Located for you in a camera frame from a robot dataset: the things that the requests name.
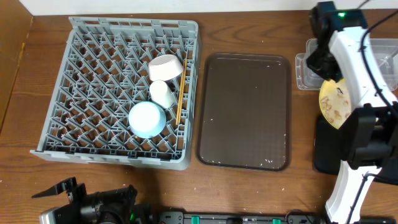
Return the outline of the white paper cup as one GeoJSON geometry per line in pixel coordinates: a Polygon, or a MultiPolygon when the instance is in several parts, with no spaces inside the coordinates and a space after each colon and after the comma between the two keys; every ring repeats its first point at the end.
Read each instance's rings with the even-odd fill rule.
{"type": "Polygon", "coordinates": [[[164,109],[170,108],[175,103],[175,97],[166,82],[156,80],[149,87],[151,100],[164,109]]]}

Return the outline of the wooden chopstick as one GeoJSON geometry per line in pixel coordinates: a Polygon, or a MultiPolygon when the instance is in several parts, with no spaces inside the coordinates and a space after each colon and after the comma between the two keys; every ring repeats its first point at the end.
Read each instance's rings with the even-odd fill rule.
{"type": "Polygon", "coordinates": [[[183,85],[184,85],[184,73],[182,73],[181,81],[180,81],[180,89],[179,89],[179,97],[178,97],[178,105],[177,105],[177,118],[176,125],[178,126],[180,122],[180,107],[183,99],[183,85]]]}
{"type": "MultiPolygon", "coordinates": [[[[183,95],[184,95],[185,82],[186,82],[187,65],[188,65],[188,60],[185,59],[185,61],[184,61],[184,71],[183,71],[183,73],[184,73],[183,95]]],[[[181,107],[180,107],[180,120],[181,120],[181,116],[182,116],[182,105],[183,105],[183,99],[182,99],[182,103],[181,103],[181,107]]]]}

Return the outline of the pale pink bowl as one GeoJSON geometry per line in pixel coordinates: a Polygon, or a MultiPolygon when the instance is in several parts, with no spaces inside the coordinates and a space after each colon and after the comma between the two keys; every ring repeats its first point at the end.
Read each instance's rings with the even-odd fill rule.
{"type": "Polygon", "coordinates": [[[177,56],[165,54],[149,62],[149,78],[151,81],[167,81],[179,76],[183,72],[183,65],[177,56]]]}

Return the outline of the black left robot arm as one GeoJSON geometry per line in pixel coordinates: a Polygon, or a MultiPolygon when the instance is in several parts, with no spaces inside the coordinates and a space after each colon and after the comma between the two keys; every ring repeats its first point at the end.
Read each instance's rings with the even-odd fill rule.
{"type": "Polygon", "coordinates": [[[42,212],[43,224],[156,224],[155,211],[148,204],[137,204],[137,190],[128,187],[88,194],[84,183],[75,177],[65,179],[32,198],[59,195],[65,192],[68,204],[42,212]]]}

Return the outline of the yellow plate with scraps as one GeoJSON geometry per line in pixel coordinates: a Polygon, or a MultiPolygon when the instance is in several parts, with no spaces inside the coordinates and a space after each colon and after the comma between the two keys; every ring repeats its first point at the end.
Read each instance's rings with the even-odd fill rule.
{"type": "Polygon", "coordinates": [[[324,118],[339,129],[351,114],[351,101],[345,79],[325,80],[319,93],[319,105],[324,118]]]}

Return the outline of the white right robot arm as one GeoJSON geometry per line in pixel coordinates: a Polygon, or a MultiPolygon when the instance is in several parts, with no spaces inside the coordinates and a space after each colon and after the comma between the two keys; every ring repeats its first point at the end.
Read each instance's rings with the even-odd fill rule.
{"type": "Polygon", "coordinates": [[[359,8],[338,10],[319,2],[309,14],[317,48],[307,67],[327,81],[344,82],[351,108],[326,139],[336,145],[340,169],[325,205],[326,223],[360,223],[360,209],[373,180],[397,183],[379,173],[397,156],[397,97],[384,81],[370,46],[368,26],[359,8]]]}

